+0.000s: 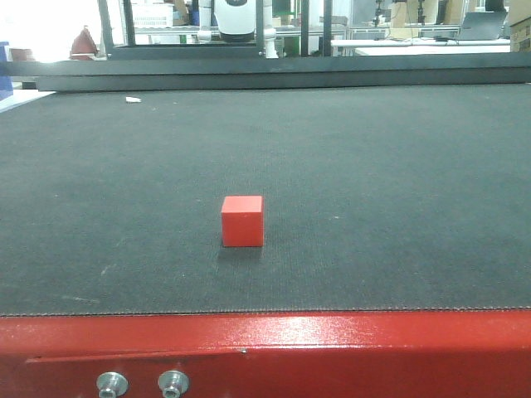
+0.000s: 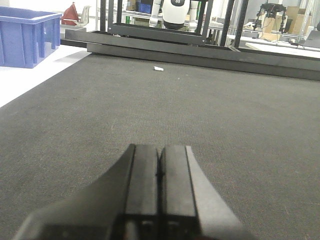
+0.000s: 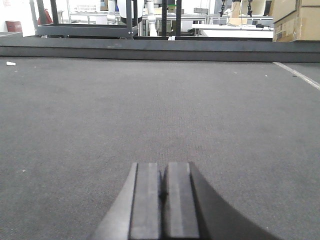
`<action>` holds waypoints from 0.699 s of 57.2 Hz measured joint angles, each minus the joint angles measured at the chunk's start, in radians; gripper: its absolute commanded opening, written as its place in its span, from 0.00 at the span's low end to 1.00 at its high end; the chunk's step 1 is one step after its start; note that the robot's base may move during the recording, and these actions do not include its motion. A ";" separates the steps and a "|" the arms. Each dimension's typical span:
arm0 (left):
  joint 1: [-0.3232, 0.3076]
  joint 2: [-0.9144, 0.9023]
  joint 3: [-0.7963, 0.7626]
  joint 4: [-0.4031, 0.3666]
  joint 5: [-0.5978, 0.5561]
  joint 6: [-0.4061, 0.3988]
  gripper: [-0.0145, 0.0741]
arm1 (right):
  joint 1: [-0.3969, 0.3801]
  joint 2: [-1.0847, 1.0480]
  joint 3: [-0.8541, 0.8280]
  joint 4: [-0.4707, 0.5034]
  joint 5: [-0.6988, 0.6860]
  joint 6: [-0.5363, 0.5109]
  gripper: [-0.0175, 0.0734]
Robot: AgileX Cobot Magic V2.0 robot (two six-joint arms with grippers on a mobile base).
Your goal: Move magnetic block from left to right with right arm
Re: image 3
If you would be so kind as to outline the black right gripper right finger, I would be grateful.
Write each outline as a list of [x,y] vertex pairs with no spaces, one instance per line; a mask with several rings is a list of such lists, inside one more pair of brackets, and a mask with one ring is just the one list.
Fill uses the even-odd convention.
[[170,162],[164,183],[166,240],[277,239],[224,200],[192,162]]

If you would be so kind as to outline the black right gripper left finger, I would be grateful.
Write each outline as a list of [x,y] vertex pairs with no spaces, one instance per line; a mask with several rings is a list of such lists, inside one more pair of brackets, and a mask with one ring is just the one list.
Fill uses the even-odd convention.
[[159,240],[161,173],[157,163],[133,163],[127,179],[90,240]]

